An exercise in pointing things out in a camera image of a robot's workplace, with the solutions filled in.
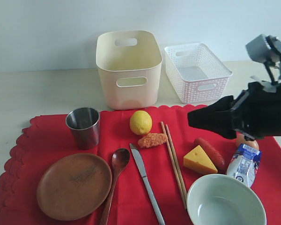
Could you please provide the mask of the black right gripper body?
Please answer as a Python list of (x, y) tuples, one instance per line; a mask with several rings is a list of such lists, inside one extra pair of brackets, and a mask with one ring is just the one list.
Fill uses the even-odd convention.
[(281, 83), (276, 92), (267, 92), (259, 82), (248, 83), (248, 89), (231, 104), (232, 125), (251, 139), (281, 136)]

